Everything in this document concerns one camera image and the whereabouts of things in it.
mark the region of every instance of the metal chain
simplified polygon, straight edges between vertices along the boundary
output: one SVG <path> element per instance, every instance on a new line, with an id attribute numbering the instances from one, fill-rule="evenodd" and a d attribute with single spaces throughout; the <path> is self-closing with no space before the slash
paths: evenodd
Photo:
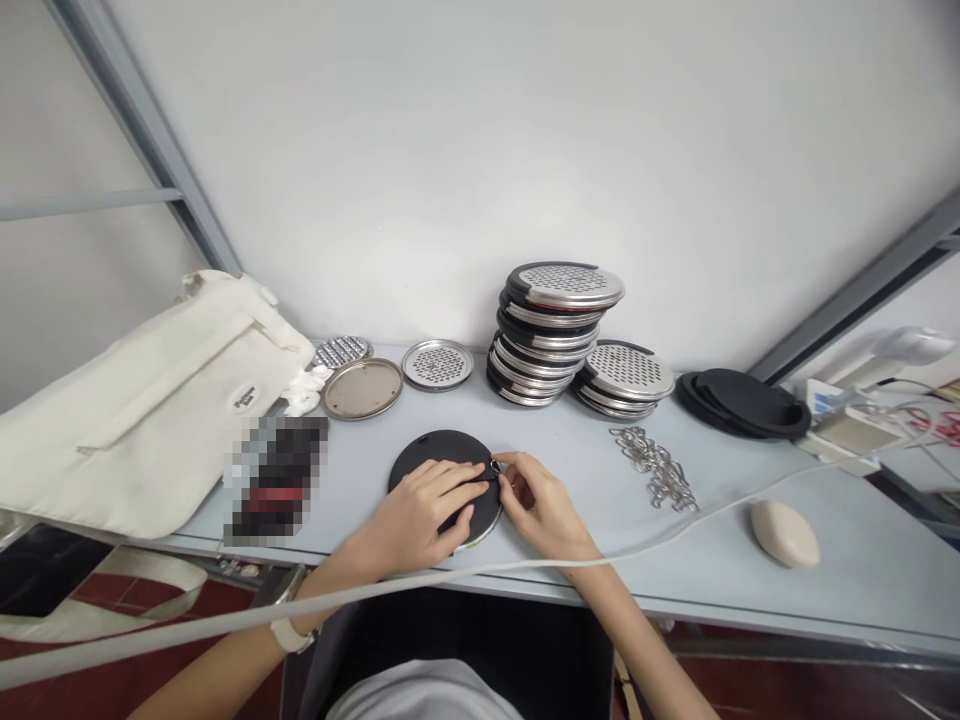
<path id="1" fill-rule="evenodd" d="M 611 428 L 610 434 L 616 437 L 621 452 L 630 458 L 637 472 L 644 475 L 653 473 L 652 479 L 647 483 L 647 489 L 653 495 L 651 505 L 659 510 L 663 501 L 669 498 L 674 512 L 700 512 L 697 499 L 683 474 L 683 467 L 670 457 L 665 448 L 647 437 L 646 430 L 635 425 Z"/>

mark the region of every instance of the dark pants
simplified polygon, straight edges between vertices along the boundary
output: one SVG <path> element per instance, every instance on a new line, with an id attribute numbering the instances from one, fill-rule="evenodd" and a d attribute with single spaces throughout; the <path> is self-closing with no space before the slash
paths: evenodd
<path id="1" fill-rule="evenodd" d="M 324 702 L 408 660 L 457 658 L 524 720 L 608 720 L 613 647 L 589 610 L 421 589 L 364 601 Z"/>

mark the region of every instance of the hand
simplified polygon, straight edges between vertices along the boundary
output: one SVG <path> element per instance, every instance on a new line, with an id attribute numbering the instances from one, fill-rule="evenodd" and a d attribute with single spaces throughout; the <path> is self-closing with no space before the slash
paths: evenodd
<path id="1" fill-rule="evenodd" d="M 467 503 L 483 495 L 489 483 L 467 481 L 483 468 L 427 460 L 387 495 L 344 550 L 364 567 L 372 565 L 378 577 L 436 565 L 470 536 L 473 505 Z M 437 528 L 458 510 L 456 524 L 438 534 Z"/>
<path id="2" fill-rule="evenodd" d="M 515 452 L 493 459 L 510 463 L 500 476 L 500 502 L 524 540 L 551 560 L 601 557 L 567 489 L 535 457 Z"/>

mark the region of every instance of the white shirt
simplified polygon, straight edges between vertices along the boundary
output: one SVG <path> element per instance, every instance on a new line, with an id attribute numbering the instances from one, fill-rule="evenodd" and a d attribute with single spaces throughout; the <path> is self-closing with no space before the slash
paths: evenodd
<path id="1" fill-rule="evenodd" d="M 523 720 L 460 660 L 411 660 L 361 680 L 326 720 Z"/>

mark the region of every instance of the white wall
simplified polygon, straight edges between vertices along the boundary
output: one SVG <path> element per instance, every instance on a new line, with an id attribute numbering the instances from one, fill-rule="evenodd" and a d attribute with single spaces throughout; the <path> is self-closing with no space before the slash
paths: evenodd
<path id="1" fill-rule="evenodd" d="M 0 3 L 0 201 L 151 187 L 53 19 Z M 203 267 L 167 209 L 0 223 L 0 412 L 170 306 Z"/>
<path id="2" fill-rule="evenodd" d="M 916 285 L 904 290 L 838 342 L 801 367 L 793 378 L 830 380 L 871 357 L 869 349 L 886 330 L 905 325 L 931 327 L 960 341 L 960 257 L 956 255 Z M 939 387 L 960 379 L 960 350 L 923 367 L 907 368 L 897 377 Z M 902 385 L 898 390 L 909 391 Z"/>
<path id="3" fill-rule="evenodd" d="M 315 335 L 489 342 L 509 270 L 745 368 L 960 181 L 949 0 L 122 0 L 247 270 Z"/>

